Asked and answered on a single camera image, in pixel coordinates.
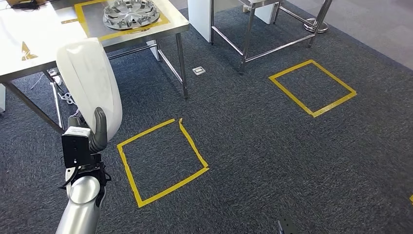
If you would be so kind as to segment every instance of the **white table top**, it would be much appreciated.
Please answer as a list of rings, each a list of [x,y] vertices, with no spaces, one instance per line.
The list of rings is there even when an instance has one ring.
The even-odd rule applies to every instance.
[[[169,0],[153,0],[153,2],[169,20],[169,23],[151,27],[143,32],[103,40],[102,44],[105,49],[111,51],[188,30],[189,21]],[[62,18],[58,13],[62,10],[55,11],[53,6],[47,3],[34,11],[14,9],[0,11],[0,51],[2,51],[0,53],[0,82],[54,67],[56,50],[59,47],[86,37],[78,21],[61,23]],[[30,50],[30,55],[22,52],[23,42]]]

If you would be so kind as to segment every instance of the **yellow tape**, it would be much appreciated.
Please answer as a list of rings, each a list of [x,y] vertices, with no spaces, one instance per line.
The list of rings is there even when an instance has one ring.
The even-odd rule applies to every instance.
[[[204,167],[202,169],[200,169],[199,171],[197,171],[195,174],[191,175],[190,177],[182,180],[181,182],[173,185],[172,187],[169,187],[165,190],[163,190],[162,192],[158,193],[155,196],[152,196],[146,200],[144,200],[143,202],[141,202],[141,204],[138,204],[138,207],[142,207],[144,205],[148,205],[149,203],[156,201],[158,199],[160,199],[161,197],[179,189],[180,187],[184,186],[185,184],[188,184],[189,182],[193,181],[195,178],[197,178],[198,176],[202,175],[204,172],[208,171],[209,168],[208,167]]]
[[[73,22],[77,22],[77,21],[78,21],[78,19],[69,19],[69,20],[62,21],[61,24],[73,23]]]
[[[326,73],[329,77],[331,77],[332,79],[334,79],[335,81],[337,81],[339,84],[341,84],[344,88],[346,88],[348,91],[350,91],[349,94],[347,94],[346,96],[338,99],[337,101],[319,109],[318,111],[311,111],[307,106],[304,105],[304,103],[302,103],[300,100],[298,100],[298,98],[296,98],[290,91],[288,91],[281,83],[279,83],[276,79],[280,76],[283,76],[289,72],[292,72],[296,69],[299,69],[301,67],[304,67],[308,64],[314,64],[316,67],[318,67],[319,69],[321,69],[324,73]],[[342,104],[343,102],[349,100],[350,98],[354,97],[357,95],[357,92],[352,89],[350,86],[348,86],[346,83],[344,83],[343,81],[341,81],[339,78],[337,78],[336,76],[334,76],[331,72],[327,71],[327,69],[325,69],[324,67],[322,67],[320,64],[316,63],[314,60],[310,59],[308,61],[305,61],[303,63],[300,63],[298,65],[295,65],[291,68],[288,68],[282,72],[279,72],[273,76],[270,76],[269,79],[275,84],[277,85],[285,94],[287,94],[287,96],[289,96],[298,106],[300,106],[303,110],[305,110],[308,114],[312,115],[314,118],[333,109],[334,107]]]
[[[165,125],[167,125],[167,124],[173,123],[173,122],[175,122],[175,119],[170,119],[170,120],[168,120],[168,121],[165,121],[165,122],[163,122],[163,123],[161,123],[161,124],[156,125],[155,127],[152,127],[152,128],[150,128],[150,129],[148,129],[148,130],[146,130],[146,131],[143,131],[143,132],[139,133],[138,135],[136,135],[136,136],[134,136],[134,137],[131,137],[130,139],[127,139],[127,140],[125,140],[125,141],[123,141],[122,143],[119,143],[119,144],[117,145],[117,149],[118,149],[118,151],[119,151],[120,157],[121,157],[122,162],[123,162],[123,165],[124,165],[124,167],[125,167],[126,176],[128,177],[129,184],[131,185],[131,189],[132,189],[132,191],[133,191],[133,194],[134,194],[134,196],[135,196],[136,203],[138,204],[138,207],[139,207],[139,208],[142,207],[142,206],[145,206],[145,205],[147,205],[147,204],[149,204],[149,203],[151,203],[151,202],[153,202],[153,201],[156,201],[156,200],[160,199],[161,197],[163,197],[163,196],[165,196],[165,195],[167,195],[167,194],[169,194],[169,193],[177,190],[178,188],[180,188],[180,187],[184,186],[185,184],[191,182],[192,180],[194,180],[195,178],[197,178],[198,176],[202,175],[204,172],[206,172],[207,170],[209,170],[207,162],[205,162],[205,160],[202,158],[202,156],[201,156],[201,154],[199,153],[198,149],[196,148],[195,143],[193,142],[192,138],[190,137],[190,135],[188,134],[188,132],[185,130],[184,126],[182,125],[182,118],[180,118],[180,119],[179,119],[179,128],[181,129],[181,131],[182,131],[182,133],[184,134],[184,136],[187,138],[189,144],[191,145],[191,148],[194,150],[194,152],[196,153],[199,161],[202,163],[202,165],[203,165],[204,167],[203,167],[202,169],[200,169],[199,171],[197,171],[195,174],[191,175],[190,177],[182,180],[181,182],[179,182],[179,183],[177,183],[177,184],[175,184],[175,185],[173,185],[173,186],[171,186],[171,187],[163,190],[162,192],[160,192],[160,193],[158,193],[158,194],[156,194],[156,195],[154,195],[154,196],[151,196],[150,198],[142,201],[142,198],[141,198],[141,196],[140,196],[140,194],[139,194],[138,188],[136,187],[136,183],[135,183],[135,181],[134,181],[134,179],[133,179],[133,175],[132,175],[131,169],[129,168],[128,162],[126,161],[126,156],[125,156],[125,153],[123,152],[123,148],[122,148],[122,147],[123,147],[124,145],[130,143],[131,141],[138,139],[139,137],[141,137],[141,136],[143,136],[143,135],[146,135],[146,134],[148,134],[148,133],[150,133],[150,132],[153,132],[153,131],[155,131],[156,129],[161,128],[161,127],[163,127],[163,126],[165,126]]]
[[[89,28],[88,28],[88,25],[87,25],[82,7],[85,6],[85,5],[99,3],[99,2],[106,2],[106,1],[107,0],[93,0],[93,1],[87,1],[87,2],[82,2],[82,3],[75,4],[75,11],[76,11],[76,14],[77,14],[77,19],[78,19],[80,25],[82,25],[82,28],[83,28],[83,30],[85,31],[85,33],[88,37],[90,37],[91,35],[90,35],[90,32],[89,32]],[[118,31],[116,33],[107,34],[107,35],[99,37],[99,40],[100,41],[108,40],[108,39],[116,38],[116,37],[119,37],[119,36],[122,36],[122,35],[144,32],[144,31],[147,31],[147,30],[151,29],[152,27],[156,27],[156,26],[159,26],[159,25],[167,24],[167,23],[170,23],[170,21],[161,12],[158,21],[155,22],[155,23],[151,23],[151,24],[143,26],[143,27],[136,27],[136,28],[132,28],[132,29],[128,29],[128,30]]]
[[[82,6],[83,6],[84,3],[75,4],[75,11],[76,11],[76,15],[77,15],[77,20],[79,21],[80,25],[82,26],[83,31],[85,31],[86,35],[89,37],[88,24],[86,23],[85,15],[83,14],[83,10],[82,10]]]
[[[163,122],[163,123],[160,123],[160,124],[156,125],[155,127],[149,128],[148,130],[143,131],[143,132],[139,133],[138,135],[133,136],[133,137],[125,140],[124,142],[118,144],[118,146],[121,146],[121,147],[122,147],[122,146],[130,143],[131,141],[134,141],[134,140],[140,138],[140,137],[143,136],[143,135],[146,135],[146,134],[148,134],[148,133],[150,133],[150,132],[153,132],[153,131],[155,131],[156,129],[162,128],[163,126],[165,126],[165,125],[167,125],[167,124],[170,124],[170,123],[173,123],[173,122],[175,122],[175,119],[174,119],[174,118],[173,118],[173,119],[170,119],[170,120],[168,120],[168,121],[165,121],[165,122]]]
[[[125,166],[126,176],[128,177],[129,184],[131,185],[133,195],[135,196],[136,203],[141,204],[142,198],[139,195],[138,188],[136,187],[135,180],[133,179],[131,169],[129,168],[128,162],[126,161],[125,153],[123,152],[122,146],[118,145],[117,150],[119,151],[120,158],[122,159],[123,165]]]
[[[191,136],[188,134],[188,132],[185,130],[184,126],[182,125],[182,118],[179,119],[179,128],[181,129],[184,136],[187,138],[189,144],[191,145],[192,149],[196,153],[196,156],[198,157],[202,165],[204,167],[208,167],[207,162],[205,162],[205,160],[202,158],[201,154],[199,153],[198,149],[195,147],[195,143],[193,142]]]

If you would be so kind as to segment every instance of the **gray carpet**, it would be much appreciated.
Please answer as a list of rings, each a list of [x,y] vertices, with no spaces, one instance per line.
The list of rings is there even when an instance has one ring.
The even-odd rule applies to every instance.
[[[247,20],[239,8],[216,14],[216,25],[239,46]],[[306,33],[282,13],[278,24],[254,23],[252,55]],[[236,52],[218,36],[211,46],[191,28],[183,40],[188,100],[150,51],[112,61],[123,122],[103,152],[113,181],[98,233],[268,234],[285,216],[300,234],[412,233],[412,70],[334,28],[312,48],[302,43],[247,64],[243,76]],[[176,65],[174,37],[161,43]],[[313,118],[268,79],[309,59],[358,95]],[[197,66],[206,73],[195,76]],[[15,84],[55,116],[46,79],[29,90],[37,77]],[[306,68],[280,82],[317,110],[347,94],[325,79]],[[53,233],[67,202],[56,188],[64,179],[59,135],[14,95],[7,93],[6,101],[0,115],[0,232]],[[73,111],[63,106],[65,115]],[[210,170],[138,208],[116,144],[180,117]],[[177,122],[126,145],[125,153],[143,198],[201,168]]]

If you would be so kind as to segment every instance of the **metal table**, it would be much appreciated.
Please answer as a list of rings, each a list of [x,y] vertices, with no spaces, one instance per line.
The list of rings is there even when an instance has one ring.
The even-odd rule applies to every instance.
[[[203,37],[210,43],[214,43],[214,33],[217,33],[221,36],[232,48],[234,48],[238,54],[241,55],[241,66],[239,72],[242,74],[244,72],[245,64],[247,62],[253,61],[255,59],[261,58],[263,56],[274,53],[278,50],[286,48],[288,46],[294,45],[296,43],[310,40],[309,46],[313,44],[314,38],[317,33],[325,32],[327,30],[327,25],[323,22],[327,14],[328,9],[330,8],[332,0],[325,0],[319,14],[316,19],[303,19],[290,10],[282,6],[283,0],[238,0],[244,6],[248,7],[250,10],[250,17],[247,26],[247,31],[244,38],[244,48],[241,50],[233,42],[231,42],[219,29],[214,25],[214,0],[190,0],[189,3],[189,20],[191,24],[203,35]],[[209,21],[206,17],[200,15],[201,11],[205,12],[205,7],[209,7]],[[261,18],[264,22],[270,23],[272,21],[275,23],[279,10],[286,12],[287,14],[298,19],[304,23],[304,28],[307,31],[311,31],[312,34],[305,36],[301,39],[292,41],[288,44],[279,46],[275,49],[266,51],[259,55],[248,57],[249,43],[251,37],[251,27],[254,15]]]
[[[34,11],[7,9],[0,11],[0,83],[19,97],[30,109],[59,133],[64,124],[57,92],[61,91],[48,70],[56,68],[56,51],[59,47],[86,37],[98,37],[106,52],[116,51],[138,43],[147,46],[122,52],[109,59],[151,49],[157,60],[163,60],[183,86],[188,97],[181,32],[189,29],[188,20],[168,1],[153,0],[161,11],[160,20],[154,24],[126,31],[99,32],[102,15],[97,8],[104,7],[106,0],[60,0],[47,3]],[[160,49],[158,39],[175,35],[181,74],[173,68]],[[11,81],[34,73],[43,72],[54,92],[58,124],[37,107]]]

